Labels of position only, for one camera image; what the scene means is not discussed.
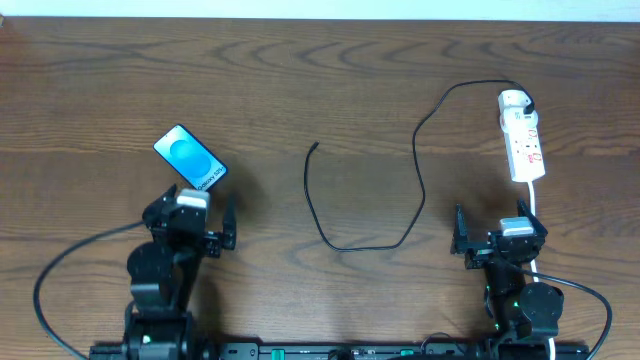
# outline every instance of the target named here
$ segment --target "blue smartphone box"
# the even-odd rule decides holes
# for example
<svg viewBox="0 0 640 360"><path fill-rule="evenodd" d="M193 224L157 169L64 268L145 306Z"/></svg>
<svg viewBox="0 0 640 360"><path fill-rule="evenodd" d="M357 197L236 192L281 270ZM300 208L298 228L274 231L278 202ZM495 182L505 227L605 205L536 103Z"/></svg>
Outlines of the blue smartphone box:
<svg viewBox="0 0 640 360"><path fill-rule="evenodd" d="M227 167L184 126L178 124L153 144L191 186L207 191L227 174Z"/></svg>

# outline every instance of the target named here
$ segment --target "wooden surface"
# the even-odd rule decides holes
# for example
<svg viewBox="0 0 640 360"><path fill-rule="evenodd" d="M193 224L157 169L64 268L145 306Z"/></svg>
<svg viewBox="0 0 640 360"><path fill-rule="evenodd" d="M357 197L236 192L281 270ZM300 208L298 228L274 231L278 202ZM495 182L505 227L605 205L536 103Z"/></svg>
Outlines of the wooden surface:
<svg viewBox="0 0 640 360"><path fill-rule="evenodd" d="M515 213L496 97L452 93L418 136L424 211L396 251L338 254L330 238L390 244L419 203L411 133L451 85L509 78L535 97L549 230L541 271L585 283L615 319L599 359L640 355L640 25L11 18L0 29L0 358L66 358L38 325L37 274L70 244L136 221L179 176L151 145L185 124L230 167L238 247L204 262L192 308L210 333L264 341L416 341L492 330L481 271L449 255L453 209L476 229ZM214 214L210 227L220 227ZM125 269L143 229L70 256L43 289L53 327L85 353L118 340ZM565 291L559 339L592 346L601 304Z"/></svg>

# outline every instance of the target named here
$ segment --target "white cord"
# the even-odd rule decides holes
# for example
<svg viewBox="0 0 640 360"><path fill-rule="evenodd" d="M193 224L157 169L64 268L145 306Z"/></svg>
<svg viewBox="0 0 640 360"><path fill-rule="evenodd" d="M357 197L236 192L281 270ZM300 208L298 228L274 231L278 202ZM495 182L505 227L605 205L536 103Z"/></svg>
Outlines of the white cord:
<svg viewBox="0 0 640 360"><path fill-rule="evenodd" d="M529 210L531 210L531 214L536 216L536 193L533 190L533 181L528 181L527 185L529 185ZM531 260L531 271L538 272L538 267L536 266L536 260ZM533 277L534 282L539 282L537 276ZM549 360L556 360L556 342L553 338L549 339Z"/></svg>

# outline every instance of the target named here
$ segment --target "power plug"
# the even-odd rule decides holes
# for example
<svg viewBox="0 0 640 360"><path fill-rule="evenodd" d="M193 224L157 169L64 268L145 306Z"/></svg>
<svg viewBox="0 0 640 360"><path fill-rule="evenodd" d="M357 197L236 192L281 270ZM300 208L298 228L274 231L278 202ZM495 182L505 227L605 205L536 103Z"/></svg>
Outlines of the power plug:
<svg viewBox="0 0 640 360"><path fill-rule="evenodd" d="M529 182L545 174L538 137L538 113L525 114L531 99L520 90L505 90L498 96L500 127L507 145L511 180Z"/></svg>

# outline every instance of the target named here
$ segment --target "white wall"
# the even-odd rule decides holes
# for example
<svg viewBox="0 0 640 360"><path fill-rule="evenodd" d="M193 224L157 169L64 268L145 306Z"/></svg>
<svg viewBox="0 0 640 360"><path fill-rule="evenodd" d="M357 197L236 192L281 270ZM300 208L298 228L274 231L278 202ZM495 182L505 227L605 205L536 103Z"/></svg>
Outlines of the white wall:
<svg viewBox="0 0 640 360"><path fill-rule="evenodd" d="M0 0L5 16L640 22L640 0Z"/></svg>

